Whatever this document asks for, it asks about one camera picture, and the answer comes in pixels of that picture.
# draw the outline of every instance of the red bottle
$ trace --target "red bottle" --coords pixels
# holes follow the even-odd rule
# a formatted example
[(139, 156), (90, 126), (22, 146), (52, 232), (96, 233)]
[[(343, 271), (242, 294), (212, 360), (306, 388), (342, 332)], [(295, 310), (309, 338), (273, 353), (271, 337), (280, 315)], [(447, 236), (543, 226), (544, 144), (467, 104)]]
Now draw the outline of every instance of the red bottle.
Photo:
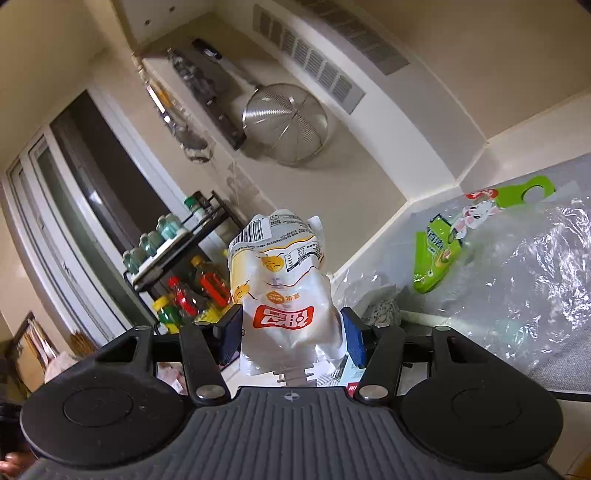
[(213, 264), (203, 261), (198, 255), (191, 259), (191, 263), (195, 268), (195, 285), (201, 287), (216, 305), (226, 307), (230, 303), (230, 291)]
[(182, 283), (178, 277), (170, 277), (168, 279), (168, 286), (174, 294), (176, 304), (191, 318), (194, 319), (207, 310), (207, 300), (197, 295), (193, 290)]

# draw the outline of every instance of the ceiling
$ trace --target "ceiling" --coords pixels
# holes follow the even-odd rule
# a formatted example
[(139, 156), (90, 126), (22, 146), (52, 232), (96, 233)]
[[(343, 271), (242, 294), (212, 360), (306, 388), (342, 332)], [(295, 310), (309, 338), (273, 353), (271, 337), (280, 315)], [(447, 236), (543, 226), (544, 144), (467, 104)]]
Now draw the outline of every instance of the ceiling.
[(78, 0), (8, 0), (0, 7), (0, 45), (4, 166), (65, 106), (105, 45)]
[(139, 46), (213, 10), (213, 0), (115, 0), (114, 4)]

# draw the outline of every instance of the red logo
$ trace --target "red logo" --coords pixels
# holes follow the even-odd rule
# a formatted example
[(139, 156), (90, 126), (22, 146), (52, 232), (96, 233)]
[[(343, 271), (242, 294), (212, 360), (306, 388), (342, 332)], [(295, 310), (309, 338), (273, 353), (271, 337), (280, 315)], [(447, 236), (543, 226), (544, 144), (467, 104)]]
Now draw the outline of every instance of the red logo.
[(297, 312), (285, 312), (267, 305), (259, 305), (252, 321), (254, 328), (281, 327), (299, 330), (312, 323), (314, 307), (310, 306)]
[(488, 190), (478, 190), (477, 192), (472, 192), (472, 193), (466, 193), (465, 197), (468, 200), (477, 200), (480, 197), (484, 197), (484, 195), (486, 195), (488, 198), (496, 198), (497, 195), (499, 194), (498, 190), (495, 189), (488, 189)]
[(347, 393), (349, 394), (349, 396), (351, 398), (353, 398), (353, 395), (355, 395), (355, 390), (357, 390), (357, 385), (359, 385), (359, 382), (347, 384)]

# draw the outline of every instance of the barcode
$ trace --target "barcode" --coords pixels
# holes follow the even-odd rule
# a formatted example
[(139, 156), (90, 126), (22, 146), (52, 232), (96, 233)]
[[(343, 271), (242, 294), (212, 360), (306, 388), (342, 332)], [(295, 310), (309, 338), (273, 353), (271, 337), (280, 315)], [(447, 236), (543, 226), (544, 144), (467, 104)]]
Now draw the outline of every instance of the barcode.
[(268, 218), (252, 220), (246, 228), (230, 243), (230, 249), (240, 243), (256, 243), (271, 237), (271, 225)]

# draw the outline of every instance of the metal screw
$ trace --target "metal screw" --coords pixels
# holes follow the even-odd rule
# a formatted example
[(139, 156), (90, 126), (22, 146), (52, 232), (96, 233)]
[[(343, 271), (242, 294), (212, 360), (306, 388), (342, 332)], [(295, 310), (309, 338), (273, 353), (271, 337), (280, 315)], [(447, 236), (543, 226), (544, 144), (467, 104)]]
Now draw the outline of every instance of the metal screw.
[(388, 389), (382, 385), (365, 385), (359, 390), (359, 395), (367, 401), (379, 400), (388, 396)]
[(196, 391), (201, 400), (215, 400), (226, 394), (226, 390), (219, 385), (202, 385)]

